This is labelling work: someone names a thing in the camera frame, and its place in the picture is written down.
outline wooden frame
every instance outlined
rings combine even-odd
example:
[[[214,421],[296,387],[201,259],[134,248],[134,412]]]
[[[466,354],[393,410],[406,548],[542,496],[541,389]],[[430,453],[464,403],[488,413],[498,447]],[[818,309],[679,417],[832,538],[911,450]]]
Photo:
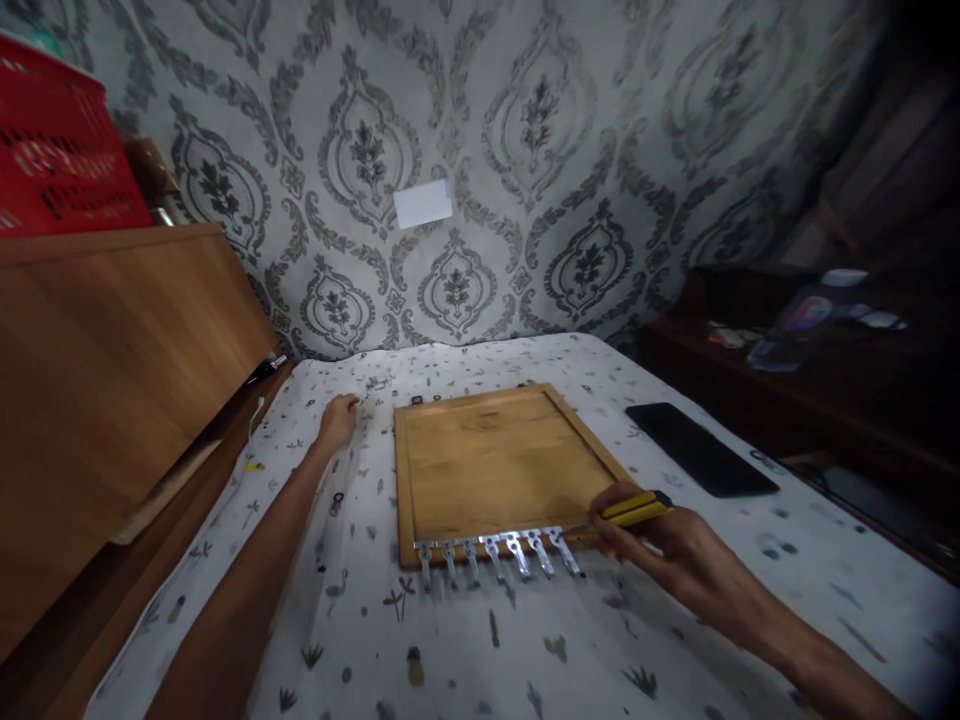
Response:
[[[396,460],[397,460],[397,526],[400,544],[400,565],[401,567],[412,570],[419,567],[420,560],[414,550],[413,543],[417,539],[415,533],[415,511],[413,500],[413,478],[410,468],[408,455],[409,439],[407,421],[419,413],[444,412],[451,409],[461,409],[472,405],[479,405],[485,400],[493,397],[510,395],[514,398],[524,396],[546,396],[554,405],[556,410],[563,416],[568,425],[579,436],[583,444],[594,455],[594,457],[603,466],[610,476],[611,482],[629,481],[633,479],[627,471],[617,462],[616,458],[600,442],[596,435],[587,427],[577,413],[570,407],[563,396],[549,383],[539,385],[529,385],[523,388],[509,390],[498,390],[482,395],[469,395],[462,398],[443,400],[434,403],[420,405],[410,405],[403,408],[397,408],[394,411],[394,433],[396,436]],[[572,546],[583,546],[592,544],[593,538],[588,536],[579,536],[569,538],[568,544]],[[509,555],[509,551],[501,546],[501,555]],[[457,551],[457,559],[463,560],[460,550]],[[439,551],[433,553],[433,562],[440,563],[442,558]]]

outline red plastic basket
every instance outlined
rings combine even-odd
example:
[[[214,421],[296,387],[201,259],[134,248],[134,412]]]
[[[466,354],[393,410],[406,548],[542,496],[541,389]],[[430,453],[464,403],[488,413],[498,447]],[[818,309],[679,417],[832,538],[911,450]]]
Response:
[[[152,224],[103,86],[0,35],[0,239]]]

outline smartphone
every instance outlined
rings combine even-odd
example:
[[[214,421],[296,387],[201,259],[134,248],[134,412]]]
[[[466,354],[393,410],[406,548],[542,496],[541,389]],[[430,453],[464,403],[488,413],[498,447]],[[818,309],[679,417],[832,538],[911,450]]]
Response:
[[[780,490],[770,478],[670,403],[633,405],[626,412],[651,440],[714,497],[768,495]]]

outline white bedsheet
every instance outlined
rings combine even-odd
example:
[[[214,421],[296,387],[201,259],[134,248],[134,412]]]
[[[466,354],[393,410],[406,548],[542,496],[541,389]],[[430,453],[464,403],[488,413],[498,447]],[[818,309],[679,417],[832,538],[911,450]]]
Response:
[[[781,676],[699,625],[642,573],[596,552],[577,554],[586,580],[556,563],[548,581],[534,560],[536,580],[523,585],[508,562],[508,590],[487,563],[471,591],[451,590],[434,570],[425,594],[419,573],[400,570],[394,407],[415,395],[430,402],[530,381],[553,383],[641,485],[700,512],[793,610],[913,709],[933,714],[957,671],[957,591],[751,456],[695,403],[602,341],[573,334],[297,366],[86,716],[145,714],[204,602],[316,437],[326,402],[356,392],[360,427],[328,468],[251,718],[806,717]],[[701,490],[623,414],[656,401],[703,423],[781,492],[720,500]],[[345,497],[333,516],[336,492]]]

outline damask wallpaper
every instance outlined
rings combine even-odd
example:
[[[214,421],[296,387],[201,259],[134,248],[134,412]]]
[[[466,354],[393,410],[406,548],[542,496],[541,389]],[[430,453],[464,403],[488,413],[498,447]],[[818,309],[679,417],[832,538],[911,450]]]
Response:
[[[168,154],[296,355],[610,339],[782,237],[883,31],[857,0],[5,0]],[[454,216],[397,228],[449,178]]]

